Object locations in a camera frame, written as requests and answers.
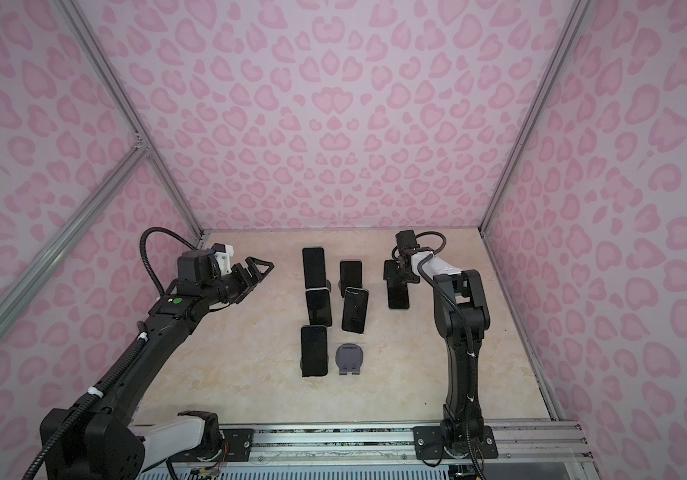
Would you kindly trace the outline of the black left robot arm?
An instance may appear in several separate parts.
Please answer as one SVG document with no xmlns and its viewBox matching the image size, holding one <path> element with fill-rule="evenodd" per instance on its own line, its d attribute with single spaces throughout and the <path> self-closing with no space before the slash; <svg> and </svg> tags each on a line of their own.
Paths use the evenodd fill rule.
<svg viewBox="0 0 687 480">
<path fill-rule="evenodd" d="M 42 420 L 42 447 L 24 478 L 44 469 L 50 479 L 134 479 L 185 451 L 223 459 L 225 441 L 214 413 L 185 411 L 159 428 L 133 430 L 130 424 L 154 378 L 201 320 L 245 300 L 273 268 L 247 257 L 224 273 L 216 251 L 184 252 L 175 280 L 138 322 L 127 350 L 73 406 L 54 408 Z"/>
</svg>

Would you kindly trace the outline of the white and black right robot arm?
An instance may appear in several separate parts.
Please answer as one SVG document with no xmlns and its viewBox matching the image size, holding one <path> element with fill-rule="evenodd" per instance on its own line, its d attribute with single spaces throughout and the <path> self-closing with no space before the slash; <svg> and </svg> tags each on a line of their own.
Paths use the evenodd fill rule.
<svg viewBox="0 0 687 480">
<path fill-rule="evenodd" d="M 447 238 L 437 231 L 403 230 L 395 234 L 393 279 L 401 286 L 425 282 L 433 292 L 437 333 L 447 348 L 447 397 L 441 438 L 451 455 L 471 455 L 485 442 L 485 418 L 479 400 L 479 354 L 491 314 L 481 274 L 441 259 Z"/>
</svg>

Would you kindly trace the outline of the grey round phone stand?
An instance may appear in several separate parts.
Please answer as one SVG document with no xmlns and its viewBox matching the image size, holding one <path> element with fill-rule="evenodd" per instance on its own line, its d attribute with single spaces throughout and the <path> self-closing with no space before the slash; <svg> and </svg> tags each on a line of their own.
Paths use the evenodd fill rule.
<svg viewBox="0 0 687 480">
<path fill-rule="evenodd" d="M 361 346 L 353 343 L 345 343 L 339 346 L 335 352 L 335 364 L 341 376 L 359 375 L 363 367 L 363 350 Z"/>
</svg>

